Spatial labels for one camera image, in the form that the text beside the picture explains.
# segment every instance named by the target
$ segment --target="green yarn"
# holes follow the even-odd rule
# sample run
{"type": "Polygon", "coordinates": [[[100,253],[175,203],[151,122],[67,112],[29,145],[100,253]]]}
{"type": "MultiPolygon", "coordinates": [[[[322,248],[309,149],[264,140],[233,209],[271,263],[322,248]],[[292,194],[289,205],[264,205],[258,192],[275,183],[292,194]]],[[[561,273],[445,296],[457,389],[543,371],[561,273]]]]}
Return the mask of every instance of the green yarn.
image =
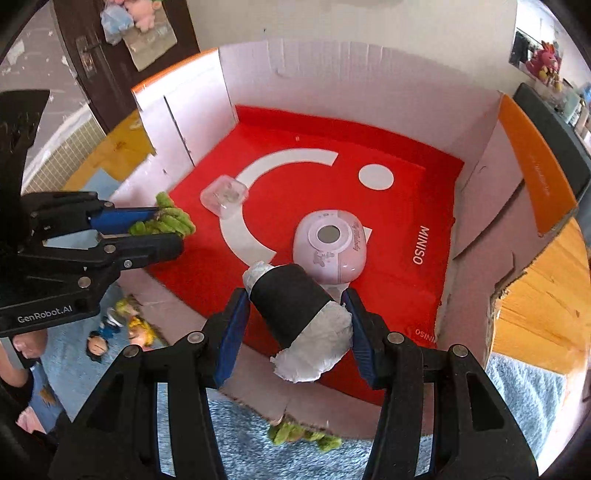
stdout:
{"type": "Polygon", "coordinates": [[[181,238],[195,233],[195,224],[189,215],[174,206],[166,192],[156,195],[158,211],[154,218],[145,222],[135,222],[129,229],[130,235],[149,235],[152,233],[176,233],[181,238]]]}
{"type": "Polygon", "coordinates": [[[297,423],[285,420],[282,420],[279,425],[271,425],[267,431],[267,436],[273,442],[273,445],[281,445],[285,442],[297,442],[298,440],[316,442],[321,452],[329,452],[335,448],[339,448],[343,444],[343,440],[338,437],[333,437],[322,432],[306,430],[297,423]]]}

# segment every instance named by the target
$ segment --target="pink container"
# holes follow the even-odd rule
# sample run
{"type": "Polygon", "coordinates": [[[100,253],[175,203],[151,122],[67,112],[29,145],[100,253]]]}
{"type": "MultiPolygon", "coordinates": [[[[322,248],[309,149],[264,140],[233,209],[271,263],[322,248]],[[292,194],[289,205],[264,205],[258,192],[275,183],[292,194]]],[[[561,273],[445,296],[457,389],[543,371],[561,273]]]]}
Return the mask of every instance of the pink container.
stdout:
{"type": "Polygon", "coordinates": [[[320,210],[306,215],[295,231],[294,263],[322,285],[355,280],[365,266],[365,231],[355,215],[320,210]]]}

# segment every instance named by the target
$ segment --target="white wall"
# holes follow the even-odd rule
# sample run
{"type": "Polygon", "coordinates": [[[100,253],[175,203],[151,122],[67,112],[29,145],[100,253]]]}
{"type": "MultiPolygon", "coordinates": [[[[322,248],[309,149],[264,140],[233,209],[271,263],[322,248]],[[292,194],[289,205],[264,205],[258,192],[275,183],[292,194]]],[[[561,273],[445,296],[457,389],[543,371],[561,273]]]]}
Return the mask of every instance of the white wall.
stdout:
{"type": "Polygon", "coordinates": [[[582,87],[585,83],[591,82],[591,70],[572,38],[566,33],[562,33],[558,42],[560,49],[564,52],[560,76],[577,87],[582,87]]]}
{"type": "Polygon", "coordinates": [[[269,37],[396,47],[513,94],[517,0],[187,0],[202,50],[269,37]]]}
{"type": "Polygon", "coordinates": [[[564,29],[540,0],[518,0],[516,26],[538,42],[558,40],[564,29]]]}

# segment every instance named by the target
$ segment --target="torn cardboard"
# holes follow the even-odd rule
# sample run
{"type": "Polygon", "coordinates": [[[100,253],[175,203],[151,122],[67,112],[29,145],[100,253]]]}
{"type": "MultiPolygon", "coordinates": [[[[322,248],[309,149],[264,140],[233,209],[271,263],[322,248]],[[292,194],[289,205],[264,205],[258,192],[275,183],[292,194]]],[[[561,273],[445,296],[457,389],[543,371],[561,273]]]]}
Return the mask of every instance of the torn cardboard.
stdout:
{"type": "MultiPolygon", "coordinates": [[[[118,206],[153,202],[156,192],[180,182],[235,127],[236,105],[372,125],[461,159],[437,346],[462,343],[483,365],[492,336],[491,297],[521,274],[576,207],[556,159],[512,99],[457,70],[391,48],[285,40],[221,47],[134,93],[142,118],[172,122],[180,135],[151,128],[144,119],[157,150],[150,163],[158,167],[151,176],[140,166],[113,196],[118,206]],[[156,174],[159,169],[167,174],[156,174]]],[[[157,281],[139,273],[139,282],[130,274],[122,275],[122,288],[140,301],[149,298],[146,317],[168,340],[199,325],[197,314],[157,281]],[[167,334],[169,324],[174,333],[167,334]]],[[[283,381],[266,356],[246,346],[223,391],[272,422],[289,415],[344,437],[372,438],[379,417],[378,406],[318,383],[283,381]]]]}

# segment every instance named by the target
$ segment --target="wooden floor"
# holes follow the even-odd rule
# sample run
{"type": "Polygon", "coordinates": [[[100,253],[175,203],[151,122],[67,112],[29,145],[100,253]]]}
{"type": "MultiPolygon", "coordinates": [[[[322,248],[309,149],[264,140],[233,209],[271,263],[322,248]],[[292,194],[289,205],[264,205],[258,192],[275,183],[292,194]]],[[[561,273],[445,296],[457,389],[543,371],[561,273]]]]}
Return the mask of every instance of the wooden floor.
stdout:
{"type": "Polygon", "coordinates": [[[587,368],[591,280],[583,236],[572,219],[497,303],[492,350],[553,372],[587,368]]]}

